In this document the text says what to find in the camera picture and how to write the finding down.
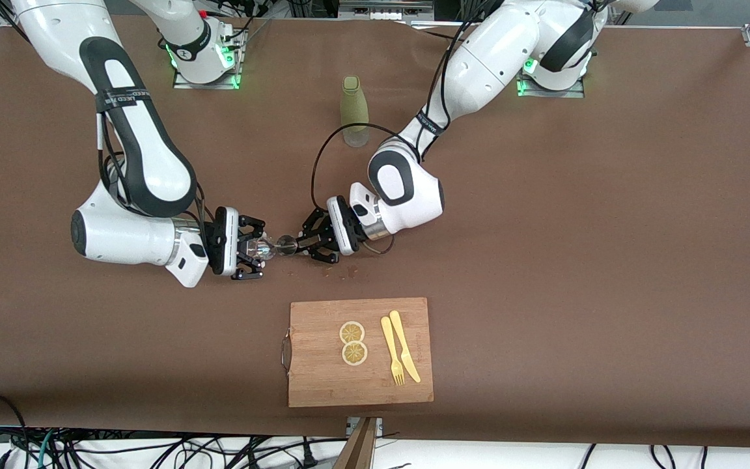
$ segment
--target yellow knife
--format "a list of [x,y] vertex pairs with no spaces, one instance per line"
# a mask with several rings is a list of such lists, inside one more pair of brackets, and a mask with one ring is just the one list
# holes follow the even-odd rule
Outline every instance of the yellow knife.
[[393,321],[393,329],[395,329],[395,333],[398,335],[398,341],[401,342],[401,362],[404,362],[404,368],[407,368],[410,377],[416,383],[419,383],[422,378],[419,376],[419,372],[416,371],[413,357],[410,356],[410,348],[407,347],[407,338],[404,337],[404,326],[401,324],[401,315],[398,314],[398,311],[390,311],[389,320]]

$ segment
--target black strap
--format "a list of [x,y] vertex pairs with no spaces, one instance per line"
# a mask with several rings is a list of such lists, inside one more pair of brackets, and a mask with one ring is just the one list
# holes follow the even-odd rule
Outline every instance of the black strap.
[[592,39],[595,32],[595,14],[595,10],[584,10],[575,23],[546,51],[546,55],[540,59],[540,66],[555,74],[563,70],[566,62]]
[[419,120],[420,124],[422,124],[422,127],[425,128],[425,130],[429,133],[435,136],[444,134],[444,128],[439,127],[438,124],[432,121],[432,119],[428,118],[428,115],[425,115],[423,110],[419,111],[419,113],[416,115],[416,119]]
[[203,50],[203,48],[208,47],[208,44],[210,42],[211,32],[210,32],[210,23],[207,21],[202,21],[204,24],[204,31],[202,31],[202,35],[199,36],[198,39],[196,39],[193,42],[190,42],[189,44],[173,44],[172,42],[169,42],[167,40],[164,40],[164,42],[167,43],[167,47],[169,47],[169,50],[173,51],[173,53],[181,60],[184,60],[184,62],[190,62],[196,59],[196,54],[200,52],[200,50]]
[[152,101],[152,96],[144,88],[127,86],[101,89],[95,95],[98,113],[105,113],[114,107],[134,106],[137,101]]

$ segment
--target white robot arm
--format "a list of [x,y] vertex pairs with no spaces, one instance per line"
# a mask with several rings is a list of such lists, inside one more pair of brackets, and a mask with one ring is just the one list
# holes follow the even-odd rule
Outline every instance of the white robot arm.
[[[650,8],[657,0],[619,0]],[[532,77],[547,89],[567,89],[586,71],[591,49],[607,20],[606,3],[577,0],[505,0],[464,39],[446,62],[429,105],[399,133],[384,141],[369,161],[374,192],[352,184],[349,202],[327,200],[327,223],[315,210],[297,238],[297,250],[335,263],[359,244],[422,225],[444,211],[441,182],[426,172],[423,156],[452,120],[475,113],[500,93],[529,59]],[[316,240],[303,246],[307,240]],[[335,251],[331,255],[318,249]]]
[[[224,71],[221,54],[214,50],[223,40],[218,36],[223,30],[203,21],[195,9],[190,11],[190,0],[135,3],[175,47],[185,78],[209,81]],[[252,264],[251,274],[256,273],[253,267],[259,262],[238,255],[238,246],[260,237],[262,231],[253,229],[242,236],[238,227],[263,226],[261,220],[239,216],[233,208],[220,208],[217,219],[206,226],[173,218],[196,200],[196,175],[169,139],[104,2],[14,0],[13,4],[46,65],[95,95],[101,182],[72,216],[77,252],[95,261],[163,265],[186,287],[199,282],[208,263],[217,274],[237,274],[236,265],[245,262]],[[216,36],[211,38],[214,30]],[[109,123],[122,152],[112,149]],[[202,240],[205,228],[209,233]]]

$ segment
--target lemon slice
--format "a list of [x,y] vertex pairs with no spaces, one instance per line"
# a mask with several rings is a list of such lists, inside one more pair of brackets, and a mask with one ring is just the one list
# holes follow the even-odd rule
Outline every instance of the lemon slice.
[[362,341],[365,335],[361,323],[351,320],[343,326],[340,326],[340,339],[344,344],[351,341]]
[[341,353],[346,365],[358,366],[367,359],[367,347],[362,341],[351,341],[343,345]]

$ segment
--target metal ring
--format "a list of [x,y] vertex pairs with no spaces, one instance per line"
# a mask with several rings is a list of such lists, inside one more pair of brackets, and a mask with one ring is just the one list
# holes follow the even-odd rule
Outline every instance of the metal ring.
[[288,344],[289,348],[291,345],[291,328],[289,327],[288,330],[285,332],[285,336],[283,337],[283,346],[282,346],[282,357],[280,358],[280,362],[283,365],[283,370],[285,370],[286,376],[291,372],[291,363],[288,364],[288,366],[285,365],[285,345]]

